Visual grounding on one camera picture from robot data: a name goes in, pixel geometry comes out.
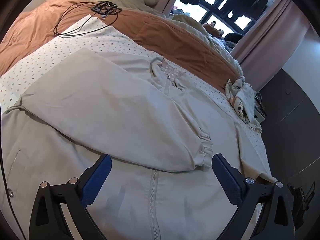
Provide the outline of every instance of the metal bolt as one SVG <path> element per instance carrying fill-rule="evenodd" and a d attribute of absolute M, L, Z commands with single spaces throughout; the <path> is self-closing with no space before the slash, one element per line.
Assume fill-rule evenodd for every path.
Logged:
<path fill-rule="evenodd" d="M 9 195 L 9 197 L 13 197 L 13 192 L 10 188 L 8 189 L 8 195 Z"/>
<path fill-rule="evenodd" d="M 245 182 L 248 183 L 249 185 L 252 185 L 254 183 L 254 179 L 253 178 L 246 178 Z"/>
<path fill-rule="evenodd" d="M 69 183 L 70 184 L 76 184 L 78 182 L 78 178 L 71 178 L 70 180 L 69 180 Z"/>
<path fill-rule="evenodd" d="M 281 182 L 277 181 L 277 182 L 276 182 L 276 186 L 277 186 L 277 187 L 283 187 L 283 184 L 282 184 Z"/>
<path fill-rule="evenodd" d="M 42 183 L 40 184 L 40 187 L 41 187 L 41 188 L 44 188 L 44 187 L 46 187 L 47 185 L 48 185 L 48 183 L 44 181 L 44 182 L 42 182 Z"/>

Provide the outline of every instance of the white polka dot sheet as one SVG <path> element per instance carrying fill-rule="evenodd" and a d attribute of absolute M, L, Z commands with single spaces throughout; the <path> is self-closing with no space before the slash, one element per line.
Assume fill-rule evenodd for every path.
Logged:
<path fill-rule="evenodd" d="M 90 15 L 79 20 L 65 32 L 69 32 L 80 27 L 89 17 Z M 92 17 L 77 32 L 77 34 L 96 30 L 105 26 L 105 23 L 100 21 L 98 18 Z M 33 82 L 43 76 L 66 57 L 81 48 L 87 48 L 96 52 L 111 51 L 150 58 L 161 57 L 156 52 L 146 50 L 142 46 L 136 44 L 133 40 L 120 33 L 112 26 L 108 26 L 93 33 L 84 34 L 82 36 L 68 38 L 59 36 L 55 37 L 35 52 L 17 62 L 14 67 L 0 77 L 1 114 L 3 114 L 6 109 L 13 106 Z M 265 166 L 266 171 L 271 175 L 265 146 L 261 136 L 251 130 L 242 120 L 239 119 L 226 96 L 182 67 L 170 61 L 168 62 L 178 70 L 188 73 L 199 89 L 206 93 L 235 122 L 241 125 Z"/>

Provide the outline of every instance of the beige jacket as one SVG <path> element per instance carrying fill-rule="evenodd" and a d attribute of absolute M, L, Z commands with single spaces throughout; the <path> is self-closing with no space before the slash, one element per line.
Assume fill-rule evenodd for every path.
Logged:
<path fill-rule="evenodd" d="M 215 153 L 273 180 L 239 125 L 160 58 L 81 49 L 2 122 L 5 174 L 26 235 L 40 183 L 79 177 L 100 153 L 112 156 L 112 170 L 88 211 L 108 240 L 216 239 L 236 207 L 211 169 Z M 19 235 L 2 187 L 0 201 Z"/>

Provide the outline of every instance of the elastic cuff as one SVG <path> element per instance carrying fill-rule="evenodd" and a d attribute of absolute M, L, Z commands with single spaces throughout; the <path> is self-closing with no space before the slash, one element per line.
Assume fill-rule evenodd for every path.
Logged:
<path fill-rule="evenodd" d="M 202 149 L 200 150 L 200 153 L 203 155 L 203 166 L 206 168 L 210 168 L 212 166 L 212 141 L 209 133 L 203 129 L 201 129 L 200 133 L 200 139 L 202 143 Z"/>

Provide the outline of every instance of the orange duvet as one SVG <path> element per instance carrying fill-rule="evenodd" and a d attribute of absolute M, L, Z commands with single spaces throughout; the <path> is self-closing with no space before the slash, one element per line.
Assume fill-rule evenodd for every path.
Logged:
<path fill-rule="evenodd" d="M 0 75 L 53 39 L 53 28 L 61 14 L 70 5 L 81 1 L 85 0 L 47 0 L 33 11 L 20 14 L 0 44 Z M 61 21 L 58 31 L 62 32 L 88 14 L 93 14 L 91 7 L 89 4 L 72 10 Z M 116 16 L 106 19 L 100 15 L 97 17 L 109 24 Z M 196 36 L 158 16 L 124 9 L 113 27 L 223 93 L 228 79 L 234 82 L 239 78 L 239 74 L 220 54 Z"/>

